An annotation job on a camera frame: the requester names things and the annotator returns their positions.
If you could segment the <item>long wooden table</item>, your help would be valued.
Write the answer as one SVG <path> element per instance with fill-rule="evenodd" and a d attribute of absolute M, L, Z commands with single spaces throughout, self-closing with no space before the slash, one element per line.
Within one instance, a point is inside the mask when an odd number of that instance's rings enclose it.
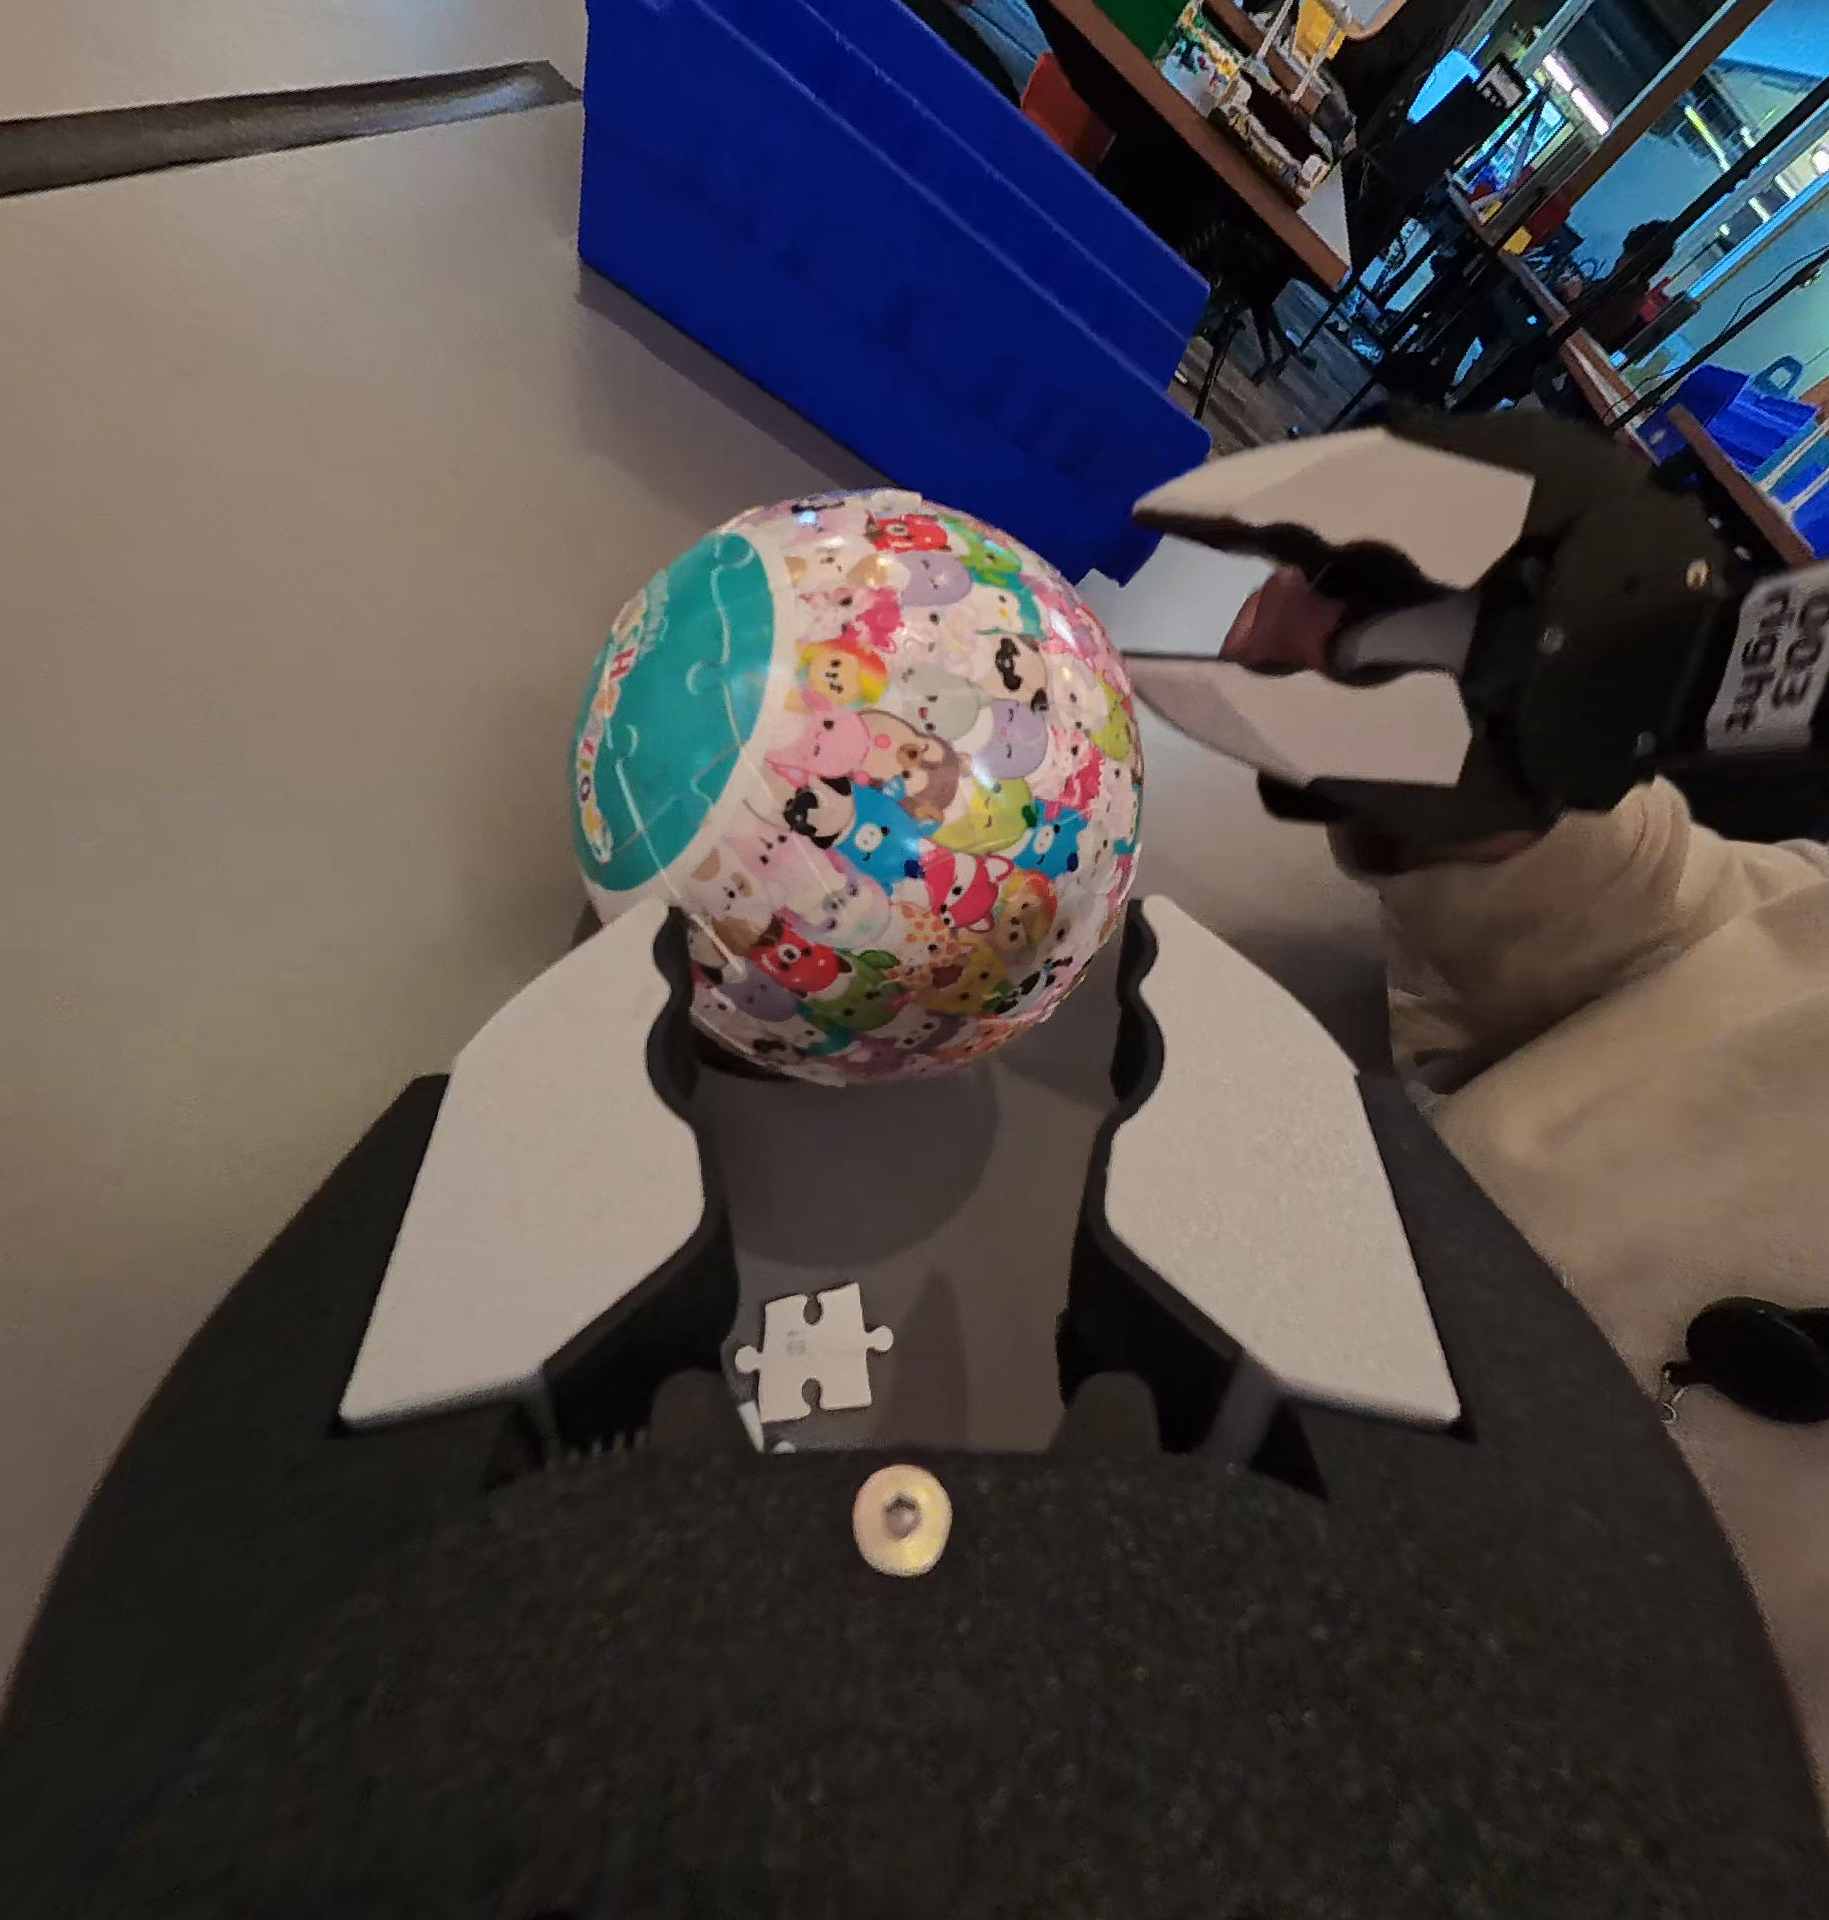
<path fill-rule="evenodd" d="M 1202 118 L 1097 0 L 1035 0 L 1035 16 L 1067 69 L 1073 98 L 1097 110 L 1116 139 L 1179 163 L 1217 210 L 1246 210 L 1314 286 L 1344 286 L 1356 264 L 1344 172 L 1325 172 L 1309 195 L 1295 195 L 1295 186 L 1282 186 L 1236 136 L 1211 128 L 1211 118 Z"/>

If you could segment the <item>person's beige sweatshirt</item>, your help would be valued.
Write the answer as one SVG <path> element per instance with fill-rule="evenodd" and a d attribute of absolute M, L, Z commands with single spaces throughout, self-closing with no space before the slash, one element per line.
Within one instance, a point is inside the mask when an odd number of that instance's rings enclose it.
<path fill-rule="evenodd" d="M 1829 1310 L 1829 975 L 1789 1001 L 1686 989 L 1683 1011 L 1739 1020 L 1610 1003 L 1435 1109 L 1634 1378 L 1658 1378 L 1718 1298 Z M 1829 1421 L 1780 1430 L 1707 1396 L 1678 1447 L 1792 1691 L 1829 1704 Z"/>

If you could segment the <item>colourful puzzle ball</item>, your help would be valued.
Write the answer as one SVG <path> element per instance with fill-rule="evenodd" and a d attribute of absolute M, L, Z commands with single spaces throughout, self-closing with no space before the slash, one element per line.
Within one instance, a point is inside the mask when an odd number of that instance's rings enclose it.
<path fill-rule="evenodd" d="M 688 1020 L 825 1090 L 959 1074 L 1111 942 L 1140 864 L 1116 643 L 919 494 L 745 509 L 607 621 L 570 724 L 593 928 L 676 909 Z"/>

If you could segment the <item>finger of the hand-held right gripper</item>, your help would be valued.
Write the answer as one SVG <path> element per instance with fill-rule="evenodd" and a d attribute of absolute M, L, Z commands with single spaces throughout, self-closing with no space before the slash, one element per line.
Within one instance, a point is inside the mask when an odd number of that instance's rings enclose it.
<path fill-rule="evenodd" d="M 1400 605 L 1471 593 L 1526 544 L 1531 495 L 1526 467 L 1379 424 L 1208 456 L 1133 495 L 1133 526 Z"/>
<path fill-rule="evenodd" d="M 1471 751 L 1468 705 L 1442 674 L 1332 681 L 1208 653 L 1123 653 L 1123 664 L 1133 705 L 1305 796 L 1435 801 L 1455 791 Z"/>

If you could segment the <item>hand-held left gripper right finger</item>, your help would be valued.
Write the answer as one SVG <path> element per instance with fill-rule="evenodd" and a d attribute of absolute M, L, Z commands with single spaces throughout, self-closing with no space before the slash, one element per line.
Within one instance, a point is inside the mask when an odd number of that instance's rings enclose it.
<path fill-rule="evenodd" d="M 1061 1305 L 1061 1401 L 1108 1371 L 1146 1383 L 1157 1430 L 1463 1415 L 1356 1064 L 1176 899 L 1116 933 Z"/>

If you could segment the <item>black badge reel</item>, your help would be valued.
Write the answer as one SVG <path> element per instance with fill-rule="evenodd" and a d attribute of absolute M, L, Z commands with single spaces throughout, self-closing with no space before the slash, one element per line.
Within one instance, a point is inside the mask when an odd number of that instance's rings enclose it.
<path fill-rule="evenodd" d="M 1764 1298 L 1718 1298 L 1658 1371 L 1658 1410 L 1678 1415 L 1686 1390 L 1711 1390 L 1762 1421 L 1829 1421 L 1829 1310 Z"/>

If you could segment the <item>black tape strip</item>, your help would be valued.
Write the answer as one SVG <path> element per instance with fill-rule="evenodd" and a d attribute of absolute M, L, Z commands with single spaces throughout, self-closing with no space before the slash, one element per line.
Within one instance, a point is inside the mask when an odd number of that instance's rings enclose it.
<path fill-rule="evenodd" d="M 554 63 L 0 118 L 0 206 L 365 136 L 570 110 Z"/>

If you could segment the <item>grey-backed puzzle piece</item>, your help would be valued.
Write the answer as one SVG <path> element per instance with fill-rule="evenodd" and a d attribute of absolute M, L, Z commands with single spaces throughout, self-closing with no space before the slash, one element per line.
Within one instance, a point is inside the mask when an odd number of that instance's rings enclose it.
<path fill-rule="evenodd" d="M 896 1331 L 867 1324 L 863 1285 L 784 1293 L 764 1305 L 753 1342 L 731 1342 L 727 1368 L 753 1383 L 764 1430 L 788 1430 L 814 1410 L 867 1410 L 867 1368 L 890 1353 Z"/>

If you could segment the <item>wooden table with bins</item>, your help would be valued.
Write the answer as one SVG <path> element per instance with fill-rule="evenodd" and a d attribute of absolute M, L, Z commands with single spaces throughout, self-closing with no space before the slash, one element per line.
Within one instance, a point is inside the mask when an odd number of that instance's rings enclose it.
<path fill-rule="evenodd" d="M 1552 347 L 1559 368 L 1569 375 L 1577 393 L 1598 419 L 1605 436 L 1629 448 L 1673 480 L 1695 494 L 1711 516 L 1718 535 L 1747 564 L 1811 564 L 1811 544 L 1780 516 L 1780 500 L 1718 448 L 1718 436 L 1686 411 L 1666 404 L 1666 429 L 1683 438 L 1678 453 L 1656 453 L 1641 438 L 1641 393 L 1613 375 L 1590 334 L 1561 334 Z"/>

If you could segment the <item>row of small blue bins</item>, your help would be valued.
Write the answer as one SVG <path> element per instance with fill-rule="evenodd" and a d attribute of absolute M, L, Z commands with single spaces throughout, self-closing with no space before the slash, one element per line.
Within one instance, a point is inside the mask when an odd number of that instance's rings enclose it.
<path fill-rule="evenodd" d="M 1780 356 L 1762 375 L 1701 368 L 1673 393 L 1789 516 L 1789 530 L 1829 557 L 1829 404 L 1801 393 L 1806 364 Z"/>

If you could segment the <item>person's right forearm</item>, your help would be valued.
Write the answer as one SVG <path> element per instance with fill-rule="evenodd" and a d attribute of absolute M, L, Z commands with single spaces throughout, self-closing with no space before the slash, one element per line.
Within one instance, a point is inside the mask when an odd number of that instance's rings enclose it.
<path fill-rule="evenodd" d="M 1829 879 L 1821 844 L 1733 844 L 1673 777 L 1552 831 L 1428 848 L 1332 836 L 1380 905 L 1391 1047 L 1453 1097 L 1613 989 L 1683 960 L 1720 928 Z"/>

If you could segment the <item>stacked blue plastic bins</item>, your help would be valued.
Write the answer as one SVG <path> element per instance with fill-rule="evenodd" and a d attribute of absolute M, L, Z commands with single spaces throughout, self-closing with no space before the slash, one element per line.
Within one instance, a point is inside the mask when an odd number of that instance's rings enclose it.
<path fill-rule="evenodd" d="M 1067 583 L 1208 456 L 1208 280 L 908 7 L 593 0 L 580 261 L 890 485 Z"/>

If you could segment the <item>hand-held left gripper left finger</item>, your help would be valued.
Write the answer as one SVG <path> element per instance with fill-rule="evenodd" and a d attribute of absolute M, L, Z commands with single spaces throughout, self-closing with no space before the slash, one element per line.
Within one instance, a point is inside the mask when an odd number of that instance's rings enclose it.
<path fill-rule="evenodd" d="M 339 1421 L 517 1406 L 642 1430 L 668 1378 L 720 1371 L 727 1195 L 694 1124 L 688 918 L 637 905 L 451 1064 Z"/>

